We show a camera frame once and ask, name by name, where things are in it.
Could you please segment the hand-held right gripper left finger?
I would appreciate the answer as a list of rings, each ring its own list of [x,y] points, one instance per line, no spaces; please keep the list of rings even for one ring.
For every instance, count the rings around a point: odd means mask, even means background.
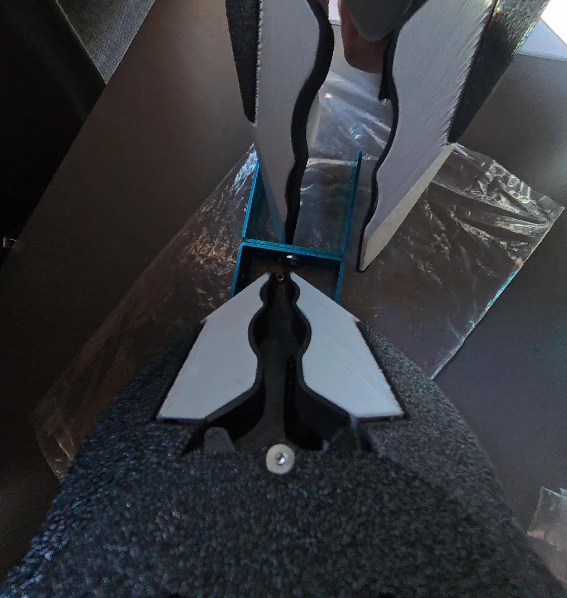
[[[263,274],[203,320],[202,329],[161,405],[157,419],[209,422],[242,400],[257,380],[252,319],[264,308]]]

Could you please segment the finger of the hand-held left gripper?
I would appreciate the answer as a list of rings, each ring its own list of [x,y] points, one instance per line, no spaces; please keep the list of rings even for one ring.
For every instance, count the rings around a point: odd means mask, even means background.
[[[255,148],[278,240],[292,244],[334,34],[319,1],[261,1],[259,17]]]
[[[437,174],[492,12],[492,1],[425,1],[396,34],[389,74],[397,119],[372,183],[374,209],[361,235],[363,272]]]

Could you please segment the grey desk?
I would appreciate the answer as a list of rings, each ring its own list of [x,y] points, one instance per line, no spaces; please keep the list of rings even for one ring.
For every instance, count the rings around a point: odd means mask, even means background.
[[[219,1],[158,1],[0,272],[0,584],[57,494],[31,413],[250,145]],[[517,56],[461,142],[565,211],[437,377],[519,520],[567,489],[567,60]]]

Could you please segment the large clear plastic bag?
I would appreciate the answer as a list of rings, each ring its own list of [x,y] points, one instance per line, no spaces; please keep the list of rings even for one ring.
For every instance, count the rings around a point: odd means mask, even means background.
[[[295,243],[336,251],[355,155],[362,164],[341,304],[434,377],[563,208],[497,161],[456,145],[384,251],[355,272],[371,173],[392,123],[374,81],[332,68],[304,174]],[[33,413],[61,477],[99,416],[143,368],[230,295],[257,159],[240,159],[130,288]]]

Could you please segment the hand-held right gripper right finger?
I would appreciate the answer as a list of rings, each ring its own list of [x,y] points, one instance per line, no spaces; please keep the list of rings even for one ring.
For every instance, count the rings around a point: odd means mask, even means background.
[[[291,281],[296,307],[310,328],[301,364],[307,388],[359,420],[404,413],[357,326],[357,318],[306,282]]]

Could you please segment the person's left hand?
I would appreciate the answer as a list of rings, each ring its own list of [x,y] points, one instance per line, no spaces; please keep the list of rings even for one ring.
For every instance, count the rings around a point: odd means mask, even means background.
[[[379,73],[384,69],[384,56],[390,43],[390,36],[380,41],[365,40],[357,31],[344,3],[339,1],[341,40],[347,63],[363,72]]]

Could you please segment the blue metal bracket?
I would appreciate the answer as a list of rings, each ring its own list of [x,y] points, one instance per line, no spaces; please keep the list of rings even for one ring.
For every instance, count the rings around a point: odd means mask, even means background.
[[[279,243],[270,232],[271,218],[259,166],[250,188],[242,243],[239,245],[230,297],[240,293],[264,271],[300,270],[310,283],[336,303],[340,301],[345,257],[362,162],[357,152],[344,191],[322,200],[302,200],[292,244]]]

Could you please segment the small clear plastic bag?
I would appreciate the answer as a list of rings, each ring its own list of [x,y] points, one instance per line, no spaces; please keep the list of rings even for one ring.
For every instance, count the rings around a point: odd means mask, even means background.
[[[541,488],[527,535],[551,573],[567,585],[567,490]]]

